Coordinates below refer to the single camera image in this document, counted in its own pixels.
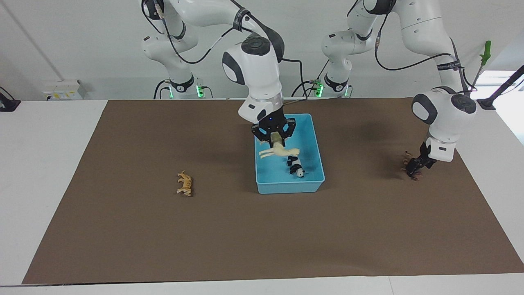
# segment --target black and white toy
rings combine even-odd
[[[300,159],[298,159],[298,157],[289,156],[288,157],[288,167],[289,167],[289,174],[296,174],[300,178],[304,177],[305,170],[302,167],[302,163],[300,162]]]

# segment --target brown toy animal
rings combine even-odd
[[[185,170],[182,171],[182,173],[179,173],[178,176],[181,177],[181,179],[178,180],[178,182],[184,182],[182,185],[182,188],[177,190],[177,194],[184,193],[184,196],[190,197],[191,196],[191,186],[193,185],[193,180],[191,180],[191,177],[189,175],[184,174]]]

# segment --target green handle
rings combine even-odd
[[[484,54],[481,54],[482,57],[482,66],[485,66],[488,60],[491,58],[491,41],[486,41],[484,46]]]

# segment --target white table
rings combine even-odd
[[[106,101],[23,102],[0,113],[0,286],[20,285]],[[524,146],[479,110],[457,146],[521,260]],[[4,294],[524,294],[524,273],[3,287]]]

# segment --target black cable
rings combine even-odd
[[[306,91],[309,91],[309,93],[311,93],[314,89],[315,87],[311,87],[311,88],[308,88]]]
[[[302,60],[297,60],[297,59],[287,59],[287,58],[282,58],[283,61],[287,61],[287,62],[298,62],[299,65],[300,65],[300,82],[301,83],[304,83],[304,72],[303,72],[303,68],[302,68]],[[304,92],[306,91],[305,90],[305,83],[302,84],[302,89],[304,90]]]
[[[460,58],[459,58],[459,53],[457,52],[457,47],[455,45],[455,41],[453,41],[453,39],[451,37],[450,37],[450,40],[451,40],[451,45],[453,46],[453,52],[455,53],[455,60],[458,61],[458,63],[459,63],[458,75],[460,76],[460,82],[461,82],[461,85],[462,85],[462,90],[464,90],[464,93],[471,93],[471,92],[473,92],[473,89],[471,89],[471,91],[467,92],[468,88],[467,88],[467,84],[466,84],[466,74],[463,71],[462,72],[460,71],[460,69],[464,68],[464,67],[460,66]]]
[[[237,1],[235,1],[235,0],[231,0],[231,2],[232,2],[233,4],[235,4],[236,7],[238,7],[238,8],[242,8],[242,5],[240,5]]]
[[[476,90],[476,88],[475,88],[475,90],[463,90],[463,91],[459,91],[459,92],[457,92],[457,94],[466,94],[466,93],[471,93],[471,92],[476,92],[476,91],[477,91],[477,90]]]
[[[328,64],[329,64],[329,59],[327,59],[327,61],[326,61],[325,65],[324,65],[324,67],[322,68],[322,70],[320,70],[319,75],[316,77],[317,80],[320,79],[320,76],[322,75],[322,73],[324,72],[324,70],[326,69],[326,67],[328,66]]]
[[[144,4],[145,4],[145,0],[142,0],[142,14],[144,15],[144,17],[147,19],[147,21],[153,26],[153,28],[155,28],[155,30],[159,33],[159,34],[164,34],[162,33],[158,28],[157,26],[155,26],[155,24],[153,24],[153,22],[151,21],[151,19],[149,19],[149,17],[146,15],[146,11],[144,9]]]
[[[211,93],[211,98],[215,99],[215,96],[213,96],[213,90],[211,90],[211,87],[209,87],[209,86],[202,86],[202,89],[209,89],[209,92]]]
[[[472,92],[473,91],[477,91],[477,88],[473,85],[471,85],[471,83],[467,80],[467,77],[466,77],[466,68],[462,68],[462,76],[464,77],[464,81],[466,82],[466,84],[472,88]]]
[[[305,81],[305,82],[302,82],[300,83],[300,85],[298,85],[295,90],[293,90],[293,93],[291,94],[291,97],[294,97],[294,95],[297,93],[297,91],[300,89],[300,87],[302,87],[303,85],[307,84],[307,83],[310,83],[311,84],[311,81]]]
[[[412,68],[414,66],[417,66],[419,64],[422,64],[423,62],[426,62],[426,61],[429,61],[429,60],[432,60],[434,58],[437,58],[437,57],[440,57],[440,56],[451,56],[451,54],[449,53],[441,53],[441,54],[437,54],[435,56],[432,56],[432,57],[428,57],[424,60],[421,60],[419,62],[416,62],[414,64],[411,64],[411,65],[408,65],[408,66],[405,66],[405,67],[401,67],[401,68],[395,68],[395,69],[390,69],[388,67],[385,67],[383,64],[380,63],[380,61],[378,60],[378,47],[380,45],[380,38],[382,36],[382,29],[384,28],[384,25],[386,24],[386,21],[388,19],[388,16],[389,14],[391,13],[391,9],[393,7],[390,7],[389,9],[389,12],[386,14],[386,17],[384,17],[384,21],[382,22],[382,25],[380,26],[380,30],[378,30],[378,35],[377,35],[377,41],[375,43],[375,60],[377,61],[377,64],[382,67],[383,69],[385,70],[388,70],[388,71],[400,71],[400,70],[405,70],[405,69],[409,69],[409,68]]]
[[[160,99],[162,99],[162,91],[164,90],[169,90],[169,93],[171,93],[171,89],[169,87],[164,87],[162,89],[160,89]]]
[[[214,46],[218,43],[215,42],[215,44],[213,46],[211,46],[211,48],[209,48],[206,53],[204,54],[204,56],[202,58],[200,58],[199,60],[197,61],[188,61],[186,59],[184,59],[180,53],[178,53],[178,50],[176,49],[176,47],[174,46],[174,43],[173,43],[173,39],[171,38],[171,34],[169,33],[169,28],[167,27],[167,23],[166,23],[166,20],[165,19],[162,19],[162,23],[164,25],[164,28],[166,29],[166,33],[168,35],[168,39],[169,39],[169,42],[171,43],[171,47],[173,48],[174,52],[177,54],[177,56],[183,61],[185,62],[186,64],[190,64],[190,65],[196,65],[198,64],[199,62],[203,61],[204,58],[206,58],[208,56],[208,54],[211,52],[211,50],[214,48]],[[228,29],[225,33],[223,33],[221,36],[220,36],[220,39],[224,38],[227,34],[229,34],[229,32],[231,32],[233,30],[233,28],[230,28]]]
[[[4,87],[0,87],[0,89],[2,89],[5,93],[7,93],[11,97],[12,100],[15,100],[15,98],[11,95],[11,93],[9,93],[9,91],[5,90]]]
[[[355,9],[355,7],[357,6],[358,1],[359,1],[359,0],[355,1],[355,3],[353,4],[353,6],[351,6],[350,11],[347,12],[346,17],[348,17],[348,16],[350,15],[350,13],[351,13],[351,11],[353,11],[353,9]]]
[[[162,80],[160,81],[160,83],[158,83],[157,87],[155,88],[155,94],[153,94],[153,99],[157,99],[157,93],[158,93],[158,89],[160,88],[160,85],[166,83],[165,80]]]
[[[351,98],[351,96],[353,95],[353,85],[348,85],[348,87],[351,87],[351,93],[350,93],[350,96],[348,98]]]
[[[520,83],[518,83],[518,84],[517,84],[513,89],[508,90],[508,91],[502,93],[501,96],[503,96],[503,95],[505,95],[505,94],[508,94],[508,93],[512,92],[513,90],[519,88],[519,86],[522,85],[523,82],[524,82],[524,80],[522,80]]]

